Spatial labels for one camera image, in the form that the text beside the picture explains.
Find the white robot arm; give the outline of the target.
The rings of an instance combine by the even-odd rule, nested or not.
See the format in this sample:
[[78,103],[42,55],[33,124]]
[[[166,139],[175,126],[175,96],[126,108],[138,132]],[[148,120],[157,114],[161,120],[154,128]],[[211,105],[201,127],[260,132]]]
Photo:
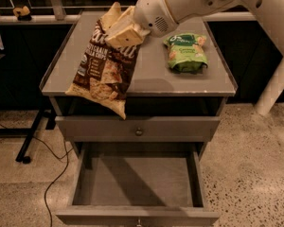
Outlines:
[[236,5],[255,16],[284,58],[284,0],[137,0],[133,13],[108,29],[106,42],[114,48],[141,44],[148,34],[163,37],[192,17]]

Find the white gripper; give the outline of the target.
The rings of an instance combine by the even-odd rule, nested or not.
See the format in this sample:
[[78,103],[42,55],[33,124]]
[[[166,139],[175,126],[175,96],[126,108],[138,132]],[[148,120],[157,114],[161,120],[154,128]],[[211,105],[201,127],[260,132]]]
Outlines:
[[113,48],[139,45],[149,34],[163,37],[177,27],[167,0],[137,0],[135,8],[129,6],[112,26],[105,28],[105,41]]

